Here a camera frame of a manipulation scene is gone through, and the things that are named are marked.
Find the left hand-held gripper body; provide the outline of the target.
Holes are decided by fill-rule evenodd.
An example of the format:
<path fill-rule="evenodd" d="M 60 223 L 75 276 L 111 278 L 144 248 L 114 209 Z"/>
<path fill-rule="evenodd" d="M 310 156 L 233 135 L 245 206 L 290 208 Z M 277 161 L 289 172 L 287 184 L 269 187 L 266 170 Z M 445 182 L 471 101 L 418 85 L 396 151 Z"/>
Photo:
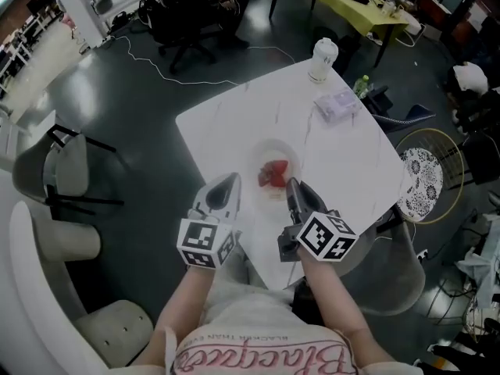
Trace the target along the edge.
<path fill-rule="evenodd" d="M 233 252 L 241 201 L 241 176 L 227 173 L 201 187 L 180 222 L 177 250 L 188 266 L 216 270 Z"/>

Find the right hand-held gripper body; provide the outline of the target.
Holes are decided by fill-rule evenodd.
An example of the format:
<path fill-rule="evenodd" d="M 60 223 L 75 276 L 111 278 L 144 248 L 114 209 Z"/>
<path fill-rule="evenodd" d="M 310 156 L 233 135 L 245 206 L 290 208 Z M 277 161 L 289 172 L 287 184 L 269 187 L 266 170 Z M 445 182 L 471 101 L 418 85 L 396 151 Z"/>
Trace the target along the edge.
<path fill-rule="evenodd" d="M 359 235 L 329 210 L 323 199 L 304 181 L 299 181 L 298 212 L 290 213 L 287 225 L 277 239 L 280 260 L 297 262 L 297 251 L 303 247 L 318 261 L 339 263 L 358 241 Z"/>

